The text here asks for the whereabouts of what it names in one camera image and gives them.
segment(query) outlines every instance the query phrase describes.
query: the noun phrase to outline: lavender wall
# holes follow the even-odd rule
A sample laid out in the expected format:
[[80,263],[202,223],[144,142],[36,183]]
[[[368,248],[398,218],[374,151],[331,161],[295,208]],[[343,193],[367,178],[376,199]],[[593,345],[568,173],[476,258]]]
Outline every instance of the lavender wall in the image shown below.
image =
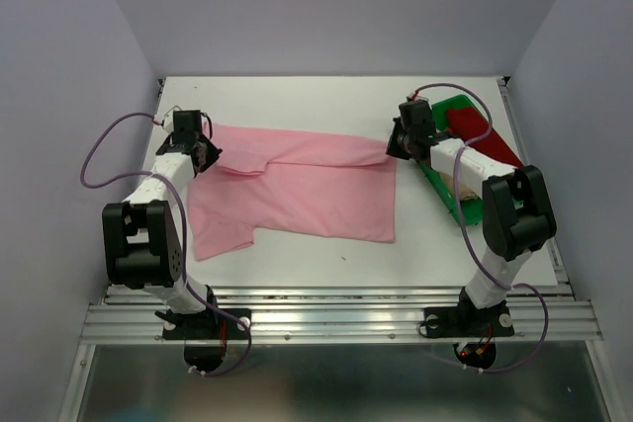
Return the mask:
[[[154,74],[115,0],[0,0],[0,418],[56,418],[88,301],[106,284],[100,213],[125,185],[88,192],[99,132],[155,105]],[[93,177],[136,168],[148,127],[115,134]]]
[[557,0],[510,82],[530,159],[546,174],[574,290],[593,302],[629,403],[632,75],[631,0]]
[[554,0],[117,0],[160,74],[509,74]]

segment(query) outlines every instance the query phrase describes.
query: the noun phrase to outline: screw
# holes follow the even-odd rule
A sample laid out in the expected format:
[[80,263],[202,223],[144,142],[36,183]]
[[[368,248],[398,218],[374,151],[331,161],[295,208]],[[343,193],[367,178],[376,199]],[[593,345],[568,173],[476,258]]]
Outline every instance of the screw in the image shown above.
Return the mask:
[[428,328],[430,328],[431,330],[435,330],[439,325],[437,323],[431,323],[431,322],[434,322],[435,320],[438,320],[438,319],[439,318],[437,317],[437,315],[430,314],[426,316],[426,318],[424,318],[424,321],[426,322],[426,326]]
[[510,326],[512,326],[512,317],[508,315],[507,313],[502,313],[501,315],[498,316],[498,323],[503,328],[509,328]]
[[240,317],[239,321],[241,321],[244,325],[243,327],[241,325],[237,325],[237,329],[239,331],[245,331],[244,328],[250,328],[250,318],[248,318],[247,316]]

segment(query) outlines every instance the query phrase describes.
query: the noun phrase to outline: white tabletop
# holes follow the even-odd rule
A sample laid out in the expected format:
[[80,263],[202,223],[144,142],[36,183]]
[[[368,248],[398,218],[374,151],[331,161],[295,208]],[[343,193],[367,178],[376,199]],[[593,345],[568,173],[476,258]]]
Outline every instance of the white tabletop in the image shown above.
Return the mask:
[[[158,114],[177,105],[200,109],[214,123],[228,126],[349,133],[387,141],[405,96],[440,81],[479,94],[491,109],[496,131],[516,151],[493,77],[169,77]],[[435,103],[457,94],[441,88],[423,96]],[[155,127],[145,169],[164,137]],[[475,249],[483,255],[481,226],[469,229]],[[210,286],[454,287],[466,285],[475,272],[459,226],[412,161],[398,162],[395,243],[256,229],[255,244],[247,249],[201,262],[194,260],[191,242],[188,249],[189,272]],[[556,285],[546,248],[532,256],[516,282]]]

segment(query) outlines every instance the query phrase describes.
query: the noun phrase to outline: pink shirt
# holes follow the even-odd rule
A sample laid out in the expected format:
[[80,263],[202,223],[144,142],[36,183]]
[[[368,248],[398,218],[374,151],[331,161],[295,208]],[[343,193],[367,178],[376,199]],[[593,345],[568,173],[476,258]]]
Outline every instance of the pink shirt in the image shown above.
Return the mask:
[[214,126],[220,160],[191,181],[197,260],[253,244],[256,227],[393,242],[396,161],[352,135]]

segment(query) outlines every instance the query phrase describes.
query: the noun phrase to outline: wire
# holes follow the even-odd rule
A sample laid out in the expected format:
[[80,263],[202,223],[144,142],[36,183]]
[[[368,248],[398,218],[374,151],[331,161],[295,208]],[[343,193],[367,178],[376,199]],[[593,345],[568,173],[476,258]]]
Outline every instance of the wire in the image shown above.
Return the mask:
[[125,121],[126,119],[134,118],[134,117],[145,117],[145,118],[149,118],[150,120],[152,120],[152,122],[154,122],[154,116],[151,115],[151,114],[148,114],[148,113],[130,113],[130,114],[125,114],[124,116],[121,116],[120,118],[116,119],[113,123],[110,124],[110,126],[108,128],[106,128],[103,131],[101,136],[97,139],[95,144],[92,146],[92,148],[90,149],[90,151],[86,155],[86,159],[84,160],[83,164],[81,165],[81,172],[79,174],[79,181],[81,182],[81,185],[83,185],[85,188],[89,188],[91,190],[96,190],[96,189],[99,189],[99,188],[106,187],[106,186],[110,185],[111,183],[114,183],[116,181],[122,180],[124,178],[130,178],[130,177],[154,177],[154,178],[160,180],[161,182],[163,182],[165,184],[165,186],[169,189],[169,192],[174,197],[176,205],[178,206],[178,210],[180,211],[180,221],[181,221],[181,225],[182,225],[182,273],[183,273],[184,281],[186,283],[187,290],[193,296],[193,298],[195,298],[197,301],[199,301],[207,309],[209,309],[210,311],[216,313],[217,315],[219,315],[219,316],[221,316],[221,317],[223,317],[225,319],[228,319],[228,320],[232,321],[236,325],[238,325],[241,328],[243,328],[244,331],[246,332],[246,336],[248,338],[248,344],[246,345],[246,349],[241,354],[239,359],[234,364],[232,364],[231,366],[229,366],[227,368],[222,368],[222,369],[217,370],[217,371],[213,371],[211,373],[202,373],[202,372],[197,371],[195,368],[191,369],[194,373],[196,373],[196,374],[198,374],[200,376],[204,376],[204,377],[215,377],[215,376],[225,375],[226,373],[229,373],[229,372],[233,371],[239,365],[241,365],[243,363],[243,361],[246,359],[246,357],[248,356],[248,354],[250,353],[250,348],[252,346],[252,335],[250,333],[250,325],[246,325],[241,320],[239,320],[239,318],[237,318],[234,315],[231,315],[230,313],[222,310],[221,308],[218,308],[216,305],[213,305],[212,303],[208,303],[204,298],[199,296],[191,288],[191,285],[189,283],[187,283],[187,216],[186,216],[186,213],[185,213],[185,205],[183,204],[182,199],[180,198],[180,195],[178,193],[178,190],[176,190],[176,187],[174,187],[173,183],[171,183],[171,181],[167,177],[165,177],[163,175],[160,175],[160,174],[157,174],[157,173],[148,172],[146,170],[138,170],[136,172],[120,173],[119,175],[116,175],[113,178],[111,178],[109,180],[106,180],[104,182],[101,182],[101,183],[92,184],[92,183],[88,183],[86,181],[86,177],[85,177],[86,169],[88,168],[88,164],[90,163],[90,160],[92,159],[92,156],[97,151],[97,148],[99,148],[99,145],[101,145],[101,142],[103,142],[103,140],[106,138],[106,136],[119,123]]
[[485,337],[486,335],[484,335],[482,339],[479,340],[478,348],[477,350],[475,350],[475,353],[477,353],[478,355],[483,355],[484,352],[488,349],[488,347],[491,346],[491,342],[493,341],[493,328],[491,326],[488,327],[488,341],[484,345],[484,348],[481,348],[482,341],[484,341]]
[[223,321],[220,326],[220,341],[222,342],[222,346],[226,349],[226,320]]
[[211,138],[214,136],[214,130],[211,124],[211,118],[209,117],[207,113],[200,113],[200,115],[207,120],[207,125],[209,126],[209,137],[207,138],[211,140]]
[[479,343],[477,343],[477,347],[481,348],[482,343],[484,342],[484,339],[488,336],[488,341],[491,341],[492,338],[492,332],[493,332],[493,328],[491,326],[488,327],[488,329],[484,332],[484,334],[482,335],[482,337],[479,339]]
[[486,269],[484,267],[484,264],[482,264],[482,262],[479,260],[479,257],[477,256],[477,253],[475,252],[475,249],[473,248],[473,244],[471,243],[471,239],[468,236],[468,231],[466,229],[466,222],[464,221],[464,213],[462,212],[462,203],[461,203],[461,201],[459,199],[459,168],[460,168],[460,161],[461,161],[462,154],[466,150],[466,147],[468,147],[469,145],[471,145],[471,144],[473,144],[475,142],[483,140],[484,138],[488,137],[491,134],[491,132],[493,131],[493,115],[491,114],[491,111],[488,109],[488,106],[486,106],[486,103],[484,103],[482,98],[480,98],[477,94],[475,94],[470,89],[468,89],[468,88],[466,88],[464,86],[460,86],[459,84],[455,84],[455,83],[430,83],[430,84],[426,84],[424,86],[421,86],[421,87],[417,88],[413,92],[413,94],[410,96],[410,99],[414,100],[415,98],[417,98],[417,95],[420,93],[420,91],[424,91],[426,89],[431,89],[431,88],[453,88],[453,89],[458,89],[458,90],[460,90],[460,91],[472,96],[475,99],[475,101],[477,101],[478,104],[482,107],[482,109],[486,113],[486,117],[488,118],[488,128],[486,129],[486,131],[483,134],[478,135],[477,137],[473,137],[473,138],[471,138],[469,140],[466,140],[464,142],[464,145],[462,146],[462,148],[460,148],[459,151],[457,152],[457,155],[455,157],[455,164],[453,166],[453,198],[455,200],[455,207],[457,208],[457,215],[459,216],[459,227],[460,227],[460,229],[462,231],[462,236],[464,237],[464,243],[466,244],[466,247],[468,248],[469,254],[473,258],[473,261],[475,261],[475,264],[477,265],[479,270],[482,271],[482,273],[491,282],[493,282],[496,286],[501,287],[502,289],[504,289],[506,291],[510,291],[512,289],[529,289],[537,296],[537,298],[541,302],[541,305],[543,306],[543,316],[544,316],[543,332],[541,333],[541,337],[538,340],[538,343],[536,344],[536,348],[534,349],[534,351],[532,351],[532,353],[530,353],[522,361],[519,361],[518,363],[515,363],[515,364],[510,365],[508,367],[498,368],[498,369],[488,369],[488,370],[484,370],[483,371],[484,373],[488,373],[488,374],[506,373],[508,371],[512,371],[512,370],[515,370],[517,368],[520,368],[521,366],[525,365],[529,361],[533,360],[536,357],[536,355],[538,355],[540,353],[541,349],[543,348],[543,343],[545,342],[545,338],[547,337],[547,330],[549,329],[549,322],[550,322],[550,316],[549,316],[549,311],[547,309],[547,303],[545,302],[545,298],[543,298],[543,295],[541,295],[541,293],[538,292],[538,290],[536,290],[536,288],[534,288],[533,286],[531,286],[529,284],[519,283],[519,284],[515,284],[514,286],[509,286],[509,285],[504,284],[503,282],[501,282],[499,279],[495,278],[495,276],[493,276],[488,271],[488,269]]

